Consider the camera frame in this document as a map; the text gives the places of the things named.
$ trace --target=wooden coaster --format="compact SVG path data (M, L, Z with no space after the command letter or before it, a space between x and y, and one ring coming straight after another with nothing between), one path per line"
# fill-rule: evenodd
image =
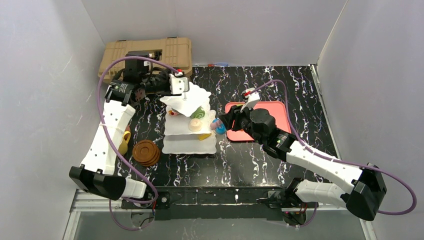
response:
M132 156L142 166L150 167L159 161L161 151L152 141L142 140L132 149Z

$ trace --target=yellow cup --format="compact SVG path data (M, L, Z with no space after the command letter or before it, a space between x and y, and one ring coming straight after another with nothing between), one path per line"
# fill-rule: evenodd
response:
M128 143L130 142L130 138L131 138L131 132L130 131L125 131L123 133L122 141L121 141L121 143L119 145L119 148L118 148L118 152L121 155L124 155L124 154L127 153L127 151L128 151Z

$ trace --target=pink tray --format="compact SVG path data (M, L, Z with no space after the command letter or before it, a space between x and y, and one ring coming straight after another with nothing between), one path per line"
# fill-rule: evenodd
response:
M229 102L225 105L225 112L228 113L230 108L234 105L242 105L244 102ZM253 109L266 109L269 114L275 118L275 124L277 128L282 129L286 132L292 133L290 131L289 121L287 120L286 115L286 106L280 101L260 101L258 102ZM230 141L235 142L245 142L253 141L253 139L244 131L227 131L226 136Z

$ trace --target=white wall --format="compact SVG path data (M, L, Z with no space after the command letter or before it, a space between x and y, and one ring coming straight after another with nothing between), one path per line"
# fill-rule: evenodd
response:
M0 238L62 239L104 44L80 1L3 1L0 33Z
M318 61L323 101L341 157L375 163L415 190L403 216L379 214L378 239L423 239L423 1L350 0ZM381 210L412 202L388 177Z
M82 0L105 43L188 37L195 64L308 65L346 0Z

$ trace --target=tan plastic crate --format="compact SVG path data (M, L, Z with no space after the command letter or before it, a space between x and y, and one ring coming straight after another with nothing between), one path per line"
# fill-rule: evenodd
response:
M154 54L155 51L161 51L160 61L172 67L182 69L187 77L192 75L192 41L187 37L172 37L157 40L143 40L143 41L114 41L106 44L98 69L98 76L103 74L103 71L113 61L125 57L130 51L146 51ZM153 64L153 67L160 67L160 65ZM109 73L104 77L105 83L109 84L112 77L121 69L125 68L125 62L121 61L112 67Z

